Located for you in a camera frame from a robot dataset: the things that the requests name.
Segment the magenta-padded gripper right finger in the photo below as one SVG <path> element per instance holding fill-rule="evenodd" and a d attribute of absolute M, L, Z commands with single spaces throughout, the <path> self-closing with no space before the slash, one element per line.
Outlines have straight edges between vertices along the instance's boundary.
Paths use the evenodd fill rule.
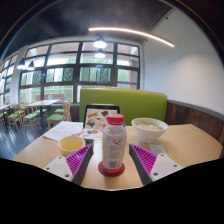
<path fill-rule="evenodd" d="M 167 154 L 159 153 L 156 155 L 133 144 L 129 145 L 129 155 L 134 161 L 143 185 L 152 183 L 182 169 L 182 166 L 172 160 Z"/>

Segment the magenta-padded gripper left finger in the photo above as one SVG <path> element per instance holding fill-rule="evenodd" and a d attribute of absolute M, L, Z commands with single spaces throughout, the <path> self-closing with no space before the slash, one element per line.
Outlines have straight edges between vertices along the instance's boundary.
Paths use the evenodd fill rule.
<path fill-rule="evenodd" d="M 66 157 L 56 157 L 44 167 L 44 170 L 76 185 L 81 185 L 92 155 L 93 145 L 89 144 Z"/>

